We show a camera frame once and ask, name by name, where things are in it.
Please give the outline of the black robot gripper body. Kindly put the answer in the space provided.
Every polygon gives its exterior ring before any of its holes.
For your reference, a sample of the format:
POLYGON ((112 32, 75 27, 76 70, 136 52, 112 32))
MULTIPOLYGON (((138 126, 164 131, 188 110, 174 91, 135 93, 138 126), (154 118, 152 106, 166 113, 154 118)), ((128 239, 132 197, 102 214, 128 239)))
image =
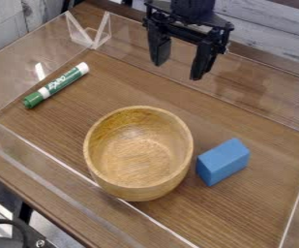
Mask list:
POLYGON ((147 15, 143 25, 148 31, 150 50, 158 49, 176 37, 198 44, 208 40, 218 53, 224 54, 234 24, 215 12, 216 0, 146 0, 147 15))

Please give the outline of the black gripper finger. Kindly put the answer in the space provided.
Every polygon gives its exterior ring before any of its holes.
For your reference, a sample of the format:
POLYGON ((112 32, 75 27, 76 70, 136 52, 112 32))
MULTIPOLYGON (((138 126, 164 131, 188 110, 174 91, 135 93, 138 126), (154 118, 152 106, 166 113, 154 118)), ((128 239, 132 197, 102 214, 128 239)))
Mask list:
POLYGON ((200 80, 203 75, 211 70, 216 55, 218 52, 214 43, 203 40, 196 47, 191 68, 191 80, 200 80))
POLYGON ((166 29, 152 22, 148 24, 148 43, 150 59, 152 64, 159 67, 170 58, 171 37, 166 29))

